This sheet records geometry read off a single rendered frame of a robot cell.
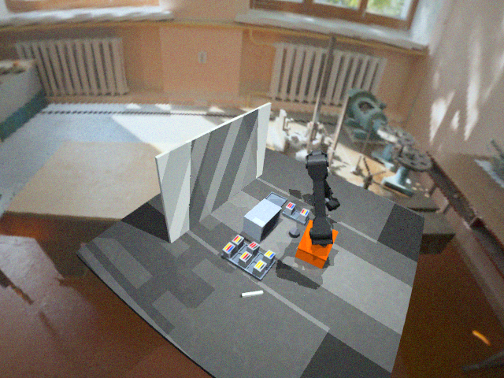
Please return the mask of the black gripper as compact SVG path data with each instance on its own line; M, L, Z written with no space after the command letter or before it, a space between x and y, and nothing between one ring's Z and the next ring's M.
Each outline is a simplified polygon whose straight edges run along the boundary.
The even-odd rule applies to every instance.
M336 208L338 206L340 206L337 198L333 198L332 194L333 194L333 192L328 185L327 188L324 190L324 198L328 198L328 200L329 200L328 202L325 203L325 205L329 211L336 210Z

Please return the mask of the black short cylinder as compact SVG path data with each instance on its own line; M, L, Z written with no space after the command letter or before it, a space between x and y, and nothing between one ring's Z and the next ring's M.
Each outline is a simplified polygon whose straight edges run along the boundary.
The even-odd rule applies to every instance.
M300 230L298 228L294 227L290 230L289 236L292 238L297 238L297 237L299 237L299 233L300 233Z

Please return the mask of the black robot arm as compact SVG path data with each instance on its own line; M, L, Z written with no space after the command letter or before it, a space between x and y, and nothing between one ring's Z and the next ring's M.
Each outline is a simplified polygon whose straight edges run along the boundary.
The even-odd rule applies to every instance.
M333 244L331 221L326 216L324 190L327 188L326 181L328 176L329 162L328 154L323 150L310 151L305 158L306 169L313 180L313 193L309 200L315 206L315 218L313 219L312 228L309 231L309 237L312 244L320 244L327 246ZM324 247L324 248L325 248Z

